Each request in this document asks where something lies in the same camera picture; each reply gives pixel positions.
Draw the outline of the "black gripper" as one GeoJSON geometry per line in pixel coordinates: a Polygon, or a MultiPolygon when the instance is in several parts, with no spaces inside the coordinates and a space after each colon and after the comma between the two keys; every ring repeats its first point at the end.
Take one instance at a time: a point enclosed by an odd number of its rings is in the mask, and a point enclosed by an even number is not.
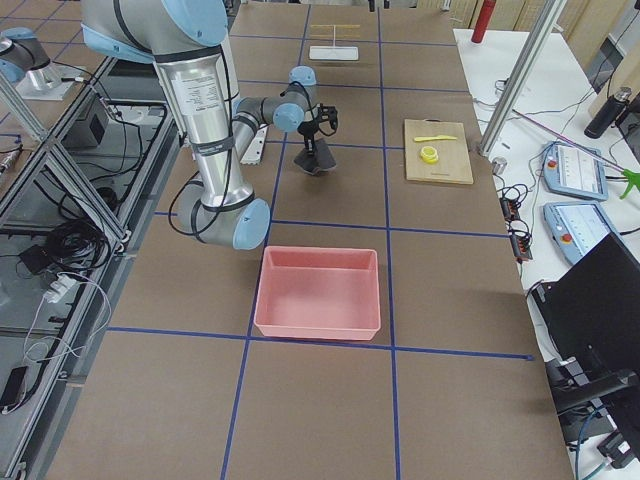
{"type": "Polygon", "coordinates": [[[315,144],[315,135],[320,132],[323,136],[333,136],[339,128],[338,110],[335,106],[324,105],[322,103],[316,105],[310,112],[310,119],[305,119],[299,126],[298,132],[303,136],[305,145],[315,144]],[[321,125],[328,123],[330,132],[325,132],[321,125]]]}

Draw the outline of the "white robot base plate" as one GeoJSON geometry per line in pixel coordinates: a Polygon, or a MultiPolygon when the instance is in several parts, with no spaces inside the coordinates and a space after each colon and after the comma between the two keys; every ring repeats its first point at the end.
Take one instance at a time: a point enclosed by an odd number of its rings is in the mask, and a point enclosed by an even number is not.
{"type": "Polygon", "coordinates": [[[268,129],[269,127],[266,124],[260,126],[241,157],[240,163],[242,165],[259,165],[261,163],[268,129]]]}

